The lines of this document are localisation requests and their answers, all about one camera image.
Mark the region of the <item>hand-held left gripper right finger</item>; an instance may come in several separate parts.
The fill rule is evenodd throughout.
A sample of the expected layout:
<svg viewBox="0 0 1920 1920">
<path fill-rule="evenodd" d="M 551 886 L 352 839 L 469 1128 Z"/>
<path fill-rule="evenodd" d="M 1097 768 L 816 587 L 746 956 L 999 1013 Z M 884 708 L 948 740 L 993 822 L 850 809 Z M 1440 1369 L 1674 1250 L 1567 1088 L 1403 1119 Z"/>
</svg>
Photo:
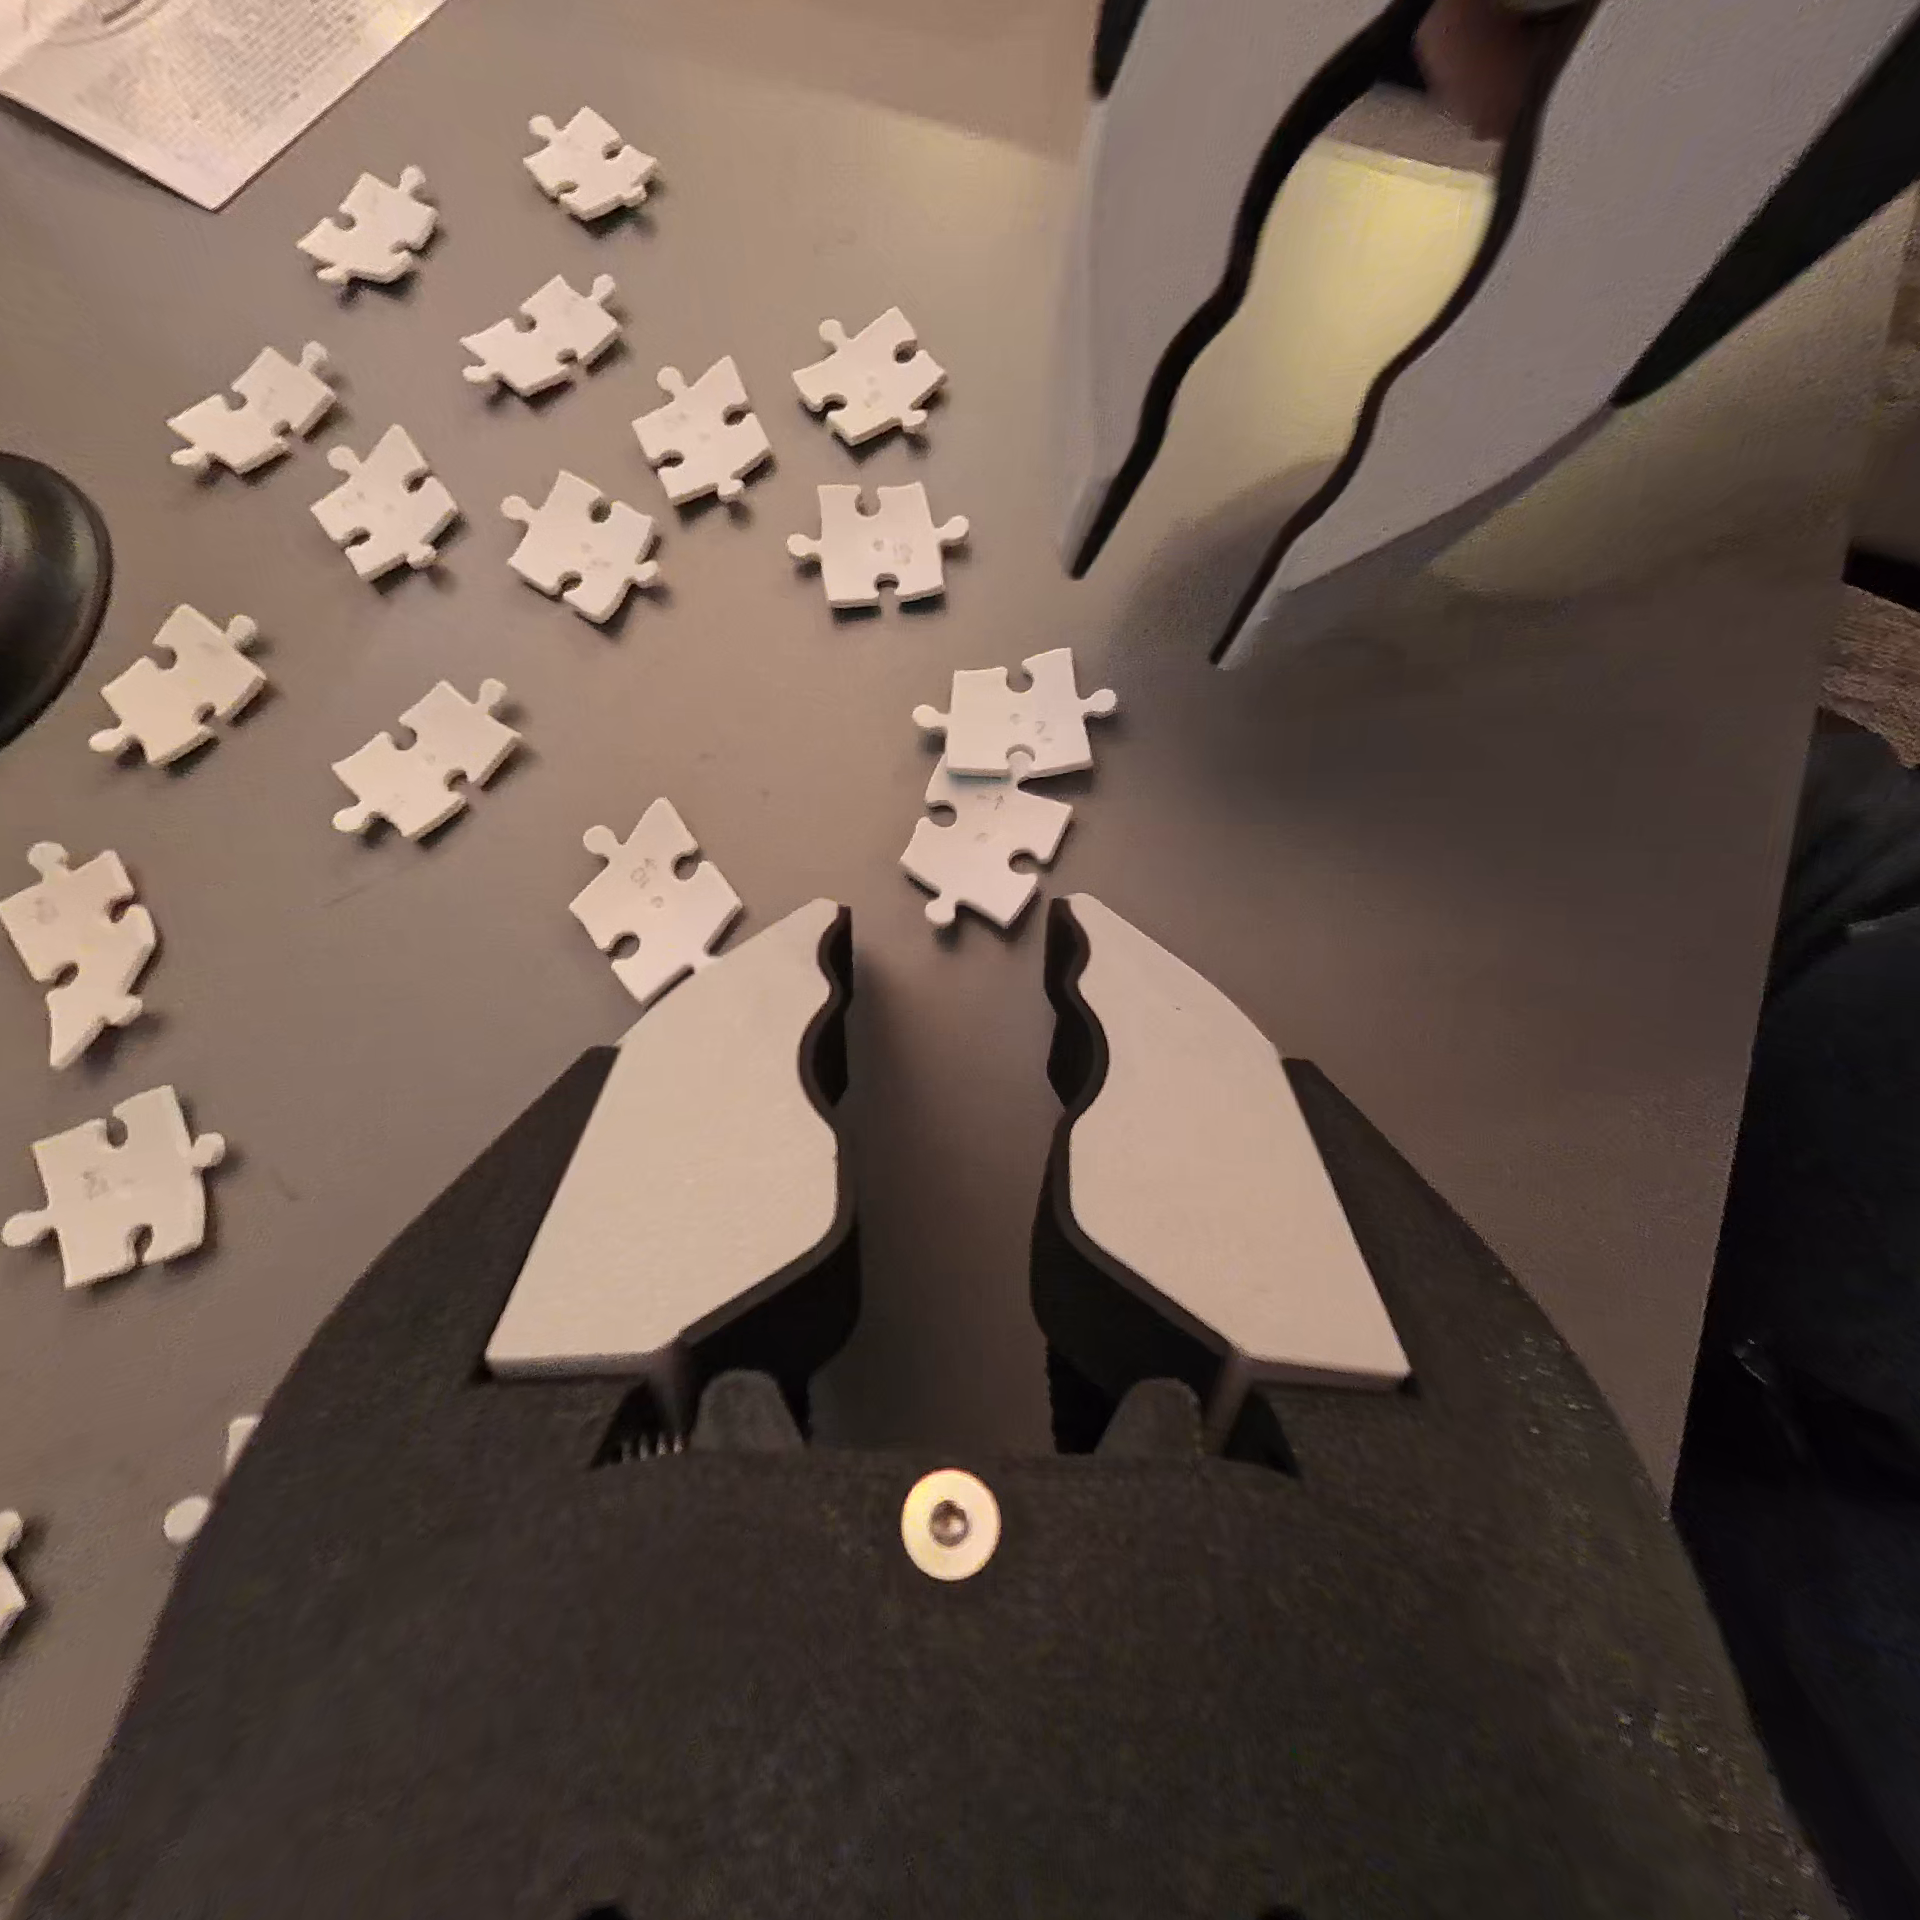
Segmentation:
<svg viewBox="0 0 1920 1920">
<path fill-rule="evenodd" d="M 1413 1366 L 1284 1053 L 1091 894 L 1052 899 L 1042 983 L 1060 1104 L 1030 1237 L 1055 1427 L 1150 1379 L 1245 1427 L 1256 1392 L 1397 1393 Z"/>
</svg>

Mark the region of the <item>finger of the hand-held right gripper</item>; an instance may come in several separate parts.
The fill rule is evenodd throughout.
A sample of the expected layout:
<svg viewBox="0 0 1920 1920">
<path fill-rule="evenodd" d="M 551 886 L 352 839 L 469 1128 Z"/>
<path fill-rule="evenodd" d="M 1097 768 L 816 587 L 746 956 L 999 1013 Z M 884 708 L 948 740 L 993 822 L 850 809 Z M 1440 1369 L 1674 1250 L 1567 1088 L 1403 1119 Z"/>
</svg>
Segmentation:
<svg viewBox="0 0 1920 1920">
<path fill-rule="evenodd" d="M 1607 426 L 1645 350 L 1878 63 L 1875 2 L 1596 4 L 1469 273 L 1370 387 L 1214 663 L 1332 629 Z"/>
<path fill-rule="evenodd" d="M 1415 2 L 1108 2 L 1060 292 L 1060 557 L 1082 579 L 1243 303 L 1308 148 L 1381 77 Z"/>
</svg>

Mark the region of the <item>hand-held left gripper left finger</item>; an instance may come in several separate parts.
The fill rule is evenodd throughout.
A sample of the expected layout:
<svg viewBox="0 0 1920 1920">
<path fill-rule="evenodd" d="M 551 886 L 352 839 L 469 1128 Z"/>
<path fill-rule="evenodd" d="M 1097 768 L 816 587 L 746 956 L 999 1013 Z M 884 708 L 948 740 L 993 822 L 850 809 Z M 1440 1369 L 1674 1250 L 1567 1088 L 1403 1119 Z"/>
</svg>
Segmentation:
<svg viewBox="0 0 1920 1920">
<path fill-rule="evenodd" d="M 859 1307 L 850 1003 L 851 910 L 818 898 L 637 1017 L 491 1328 L 491 1378 L 695 1403 L 755 1372 L 809 1401 Z"/>
</svg>

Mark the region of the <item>scatter of white puzzle pieces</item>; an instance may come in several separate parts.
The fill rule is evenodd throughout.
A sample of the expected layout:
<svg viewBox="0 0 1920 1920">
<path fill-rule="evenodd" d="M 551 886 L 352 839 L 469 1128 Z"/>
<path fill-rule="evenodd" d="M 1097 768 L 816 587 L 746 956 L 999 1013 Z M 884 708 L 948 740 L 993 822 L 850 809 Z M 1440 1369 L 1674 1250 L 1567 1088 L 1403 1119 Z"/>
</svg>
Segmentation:
<svg viewBox="0 0 1920 1920">
<path fill-rule="evenodd" d="M 85 731 L 3 758 L 3 1638 L 106 1619 L 166 1393 L 211 1385 L 174 1277 L 287 1279 L 445 1158 L 622 973 L 679 1039 L 878 884 L 919 758 L 899 674 L 752 559 L 636 655 L 518 618 L 489 500 L 317 340 L 189 407 L 174 601 Z"/>
</svg>

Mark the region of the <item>black round puzzle stand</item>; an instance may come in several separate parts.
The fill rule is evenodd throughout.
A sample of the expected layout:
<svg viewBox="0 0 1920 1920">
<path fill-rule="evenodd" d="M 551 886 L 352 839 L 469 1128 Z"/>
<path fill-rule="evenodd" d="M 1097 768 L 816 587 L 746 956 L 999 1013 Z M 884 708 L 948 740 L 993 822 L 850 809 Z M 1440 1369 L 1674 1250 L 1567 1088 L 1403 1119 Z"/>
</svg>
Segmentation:
<svg viewBox="0 0 1920 1920">
<path fill-rule="evenodd" d="M 107 611 L 113 547 L 79 484 L 1 452 L 1 748 L 76 677 Z"/>
</svg>

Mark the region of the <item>person's right hand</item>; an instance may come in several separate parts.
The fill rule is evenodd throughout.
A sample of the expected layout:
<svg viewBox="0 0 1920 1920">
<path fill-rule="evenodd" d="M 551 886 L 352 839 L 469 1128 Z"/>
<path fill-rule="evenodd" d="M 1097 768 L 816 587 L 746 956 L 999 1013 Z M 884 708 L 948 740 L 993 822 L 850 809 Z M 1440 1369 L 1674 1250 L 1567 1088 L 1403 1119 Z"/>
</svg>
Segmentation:
<svg viewBox="0 0 1920 1920">
<path fill-rule="evenodd" d="M 1503 2 L 1433 2 L 1411 51 L 1441 111 L 1476 140 L 1505 140 L 1528 93 L 1532 17 Z"/>
</svg>

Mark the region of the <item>person's dark trousers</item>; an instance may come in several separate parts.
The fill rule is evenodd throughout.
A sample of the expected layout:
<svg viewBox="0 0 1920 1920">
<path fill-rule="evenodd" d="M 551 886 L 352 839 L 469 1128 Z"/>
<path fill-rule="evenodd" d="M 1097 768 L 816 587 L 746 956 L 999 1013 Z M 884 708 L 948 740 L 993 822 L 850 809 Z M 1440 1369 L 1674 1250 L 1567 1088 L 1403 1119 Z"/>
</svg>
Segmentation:
<svg viewBox="0 0 1920 1920">
<path fill-rule="evenodd" d="M 1816 713 L 1674 1522 L 1849 1915 L 1917 1914 L 1917 775 Z"/>
</svg>

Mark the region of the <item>printed instruction leaflet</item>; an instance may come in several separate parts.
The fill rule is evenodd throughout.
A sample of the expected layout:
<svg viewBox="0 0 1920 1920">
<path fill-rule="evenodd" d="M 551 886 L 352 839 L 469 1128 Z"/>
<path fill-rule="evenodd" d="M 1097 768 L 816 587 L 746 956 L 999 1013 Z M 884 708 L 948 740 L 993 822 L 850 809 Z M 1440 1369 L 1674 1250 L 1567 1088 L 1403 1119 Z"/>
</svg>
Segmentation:
<svg viewBox="0 0 1920 1920">
<path fill-rule="evenodd" d="M 3 104 L 220 210 L 438 2 L 5 2 Z"/>
</svg>

